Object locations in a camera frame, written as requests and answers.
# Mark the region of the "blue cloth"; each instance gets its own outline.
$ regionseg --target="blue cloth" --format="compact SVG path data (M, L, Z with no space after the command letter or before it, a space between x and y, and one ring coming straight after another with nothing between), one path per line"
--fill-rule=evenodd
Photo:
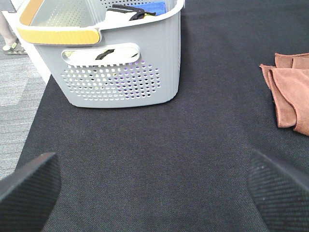
M144 9L145 11L148 11L148 12L155 12L156 13L155 16L166 13L164 1L145 3L145 4L140 4L134 7Z

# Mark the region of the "laundry basket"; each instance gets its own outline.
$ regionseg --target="laundry basket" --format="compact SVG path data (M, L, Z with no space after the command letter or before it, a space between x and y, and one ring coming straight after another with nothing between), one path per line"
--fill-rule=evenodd
M26 0L17 30L35 45L71 104L117 108L163 103L178 91L184 0L165 0L167 12L159 16L104 22L113 4L149 2L155 0ZM136 54L108 61L89 58L114 49Z

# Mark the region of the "leg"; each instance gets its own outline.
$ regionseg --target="leg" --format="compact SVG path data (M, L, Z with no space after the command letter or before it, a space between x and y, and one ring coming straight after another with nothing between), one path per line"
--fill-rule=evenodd
M0 12L0 34L3 36L6 45L3 49L9 50L16 41L16 36L11 32L8 22L2 12Z

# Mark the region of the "basket handle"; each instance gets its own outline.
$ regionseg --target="basket handle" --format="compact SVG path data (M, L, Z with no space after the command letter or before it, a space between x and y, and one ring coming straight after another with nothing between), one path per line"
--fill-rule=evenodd
M35 27L31 22L44 0L26 0L21 12L17 30L20 36L33 44L96 44L100 41L98 29L87 27Z
M120 65L133 63L140 58L135 43L120 43L93 48L67 48L62 51L64 61L73 66Z

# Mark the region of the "gray carpet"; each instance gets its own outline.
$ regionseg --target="gray carpet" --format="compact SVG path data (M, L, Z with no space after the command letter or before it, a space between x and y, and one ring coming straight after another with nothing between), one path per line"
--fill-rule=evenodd
M14 171L45 89L30 58L3 46L0 36L0 179Z

